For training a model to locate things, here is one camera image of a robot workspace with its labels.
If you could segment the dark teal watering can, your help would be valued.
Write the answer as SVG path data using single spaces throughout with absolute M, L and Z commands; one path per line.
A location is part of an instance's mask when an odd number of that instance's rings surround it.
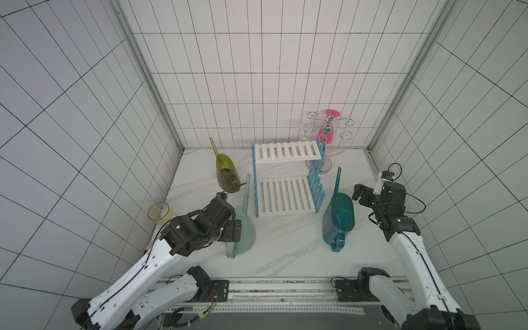
M 352 199 L 349 195 L 339 192 L 341 171 L 339 166 L 334 194 L 323 215 L 323 239 L 332 252 L 340 252 L 345 247 L 346 235 L 356 225 Z

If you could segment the olive green watering can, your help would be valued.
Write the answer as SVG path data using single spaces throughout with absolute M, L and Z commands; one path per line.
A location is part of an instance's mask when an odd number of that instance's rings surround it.
M 217 181 L 223 191 L 236 193 L 241 188 L 241 182 L 233 161 L 223 153 L 220 153 L 212 138 L 209 138 L 216 157 Z

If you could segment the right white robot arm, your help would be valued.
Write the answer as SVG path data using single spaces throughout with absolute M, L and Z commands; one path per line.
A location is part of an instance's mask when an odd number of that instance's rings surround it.
M 383 179 L 375 188 L 356 184 L 351 198 L 372 209 L 373 222 L 404 267 L 414 299 L 407 298 L 390 275 L 379 268 L 360 270 L 358 294 L 378 299 L 400 329 L 480 329 L 477 318 L 463 312 L 448 292 L 430 260 L 417 224 L 405 216 L 404 186 Z

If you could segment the light green watering can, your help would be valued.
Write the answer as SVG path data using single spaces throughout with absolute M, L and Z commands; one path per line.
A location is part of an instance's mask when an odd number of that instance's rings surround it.
M 248 215 L 250 179 L 251 175 L 247 174 L 243 206 L 236 209 L 236 220 L 241 221 L 240 241 L 226 244 L 226 256 L 230 259 L 234 259 L 238 254 L 249 251 L 256 240 L 256 230 Z

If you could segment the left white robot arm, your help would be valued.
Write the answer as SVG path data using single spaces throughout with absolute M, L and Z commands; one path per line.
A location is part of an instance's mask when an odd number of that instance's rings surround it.
M 214 242 L 238 242 L 241 220 L 219 192 L 202 209 L 173 217 L 159 230 L 151 249 L 110 288 L 71 307 L 81 329 L 139 329 L 171 307 L 188 301 L 216 300 L 212 280 L 200 266 L 158 290 L 152 287 L 176 263 Z

